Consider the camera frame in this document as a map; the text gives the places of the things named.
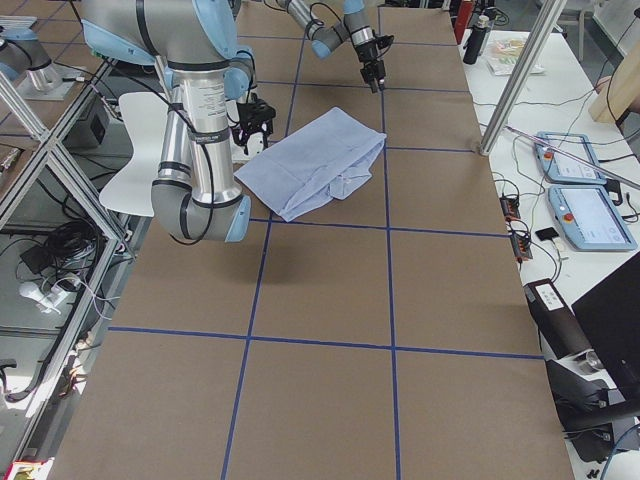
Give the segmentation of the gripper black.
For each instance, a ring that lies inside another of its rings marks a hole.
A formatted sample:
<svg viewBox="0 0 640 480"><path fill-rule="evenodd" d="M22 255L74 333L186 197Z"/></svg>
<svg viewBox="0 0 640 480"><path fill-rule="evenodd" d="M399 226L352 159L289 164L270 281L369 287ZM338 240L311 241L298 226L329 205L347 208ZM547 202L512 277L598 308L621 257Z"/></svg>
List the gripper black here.
<svg viewBox="0 0 640 480"><path fill-rule="evenodd" d="M370 85L373 93L380 93L385 89L386 69L382 57L394 42L393 35L377 35L354 49L358 60L362 64L360 74L363 81Z"/></svg>
<svg viewBox="0 0 640 480"><path fill-rule="evenodd" d="M237 110L239 120L235 126L235 143L244 145L242 152L249 155L249 139L252 135L260 133L264 144L267 144L268 137L273 133L276 110L256 93L251 93L245 103L237 103Z"/></svg>

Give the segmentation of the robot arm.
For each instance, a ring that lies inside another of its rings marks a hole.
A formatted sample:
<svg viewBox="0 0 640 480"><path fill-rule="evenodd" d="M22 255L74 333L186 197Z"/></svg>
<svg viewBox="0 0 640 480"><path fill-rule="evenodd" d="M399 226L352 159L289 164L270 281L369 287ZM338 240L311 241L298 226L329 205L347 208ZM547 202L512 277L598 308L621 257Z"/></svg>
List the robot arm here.
<svg viewBox="0 0 640 480"><path fill-rule="evenodd" d="M237 43L227 1L86 1L87 45L97 54L150 66L172 78L158 173L156 220L179 243L244 239L251 200L234 178L227 103L247 92L254 69Z"/></svg>
<svg viewBox="0 0 640 480"><path fill-rule="evenodd" d="M311 42L318 58L325 59L341 45L350 43L361 64L360 75L364 83L373 93L385 89L387 73L383 58L395 38L375 31L364 1L344 1L341 15L324 1L287 0L276 1L275 4L304 30L304 36ZM316 6L326 7L336 21L328 24L322 20L313 11Z"/></svg>

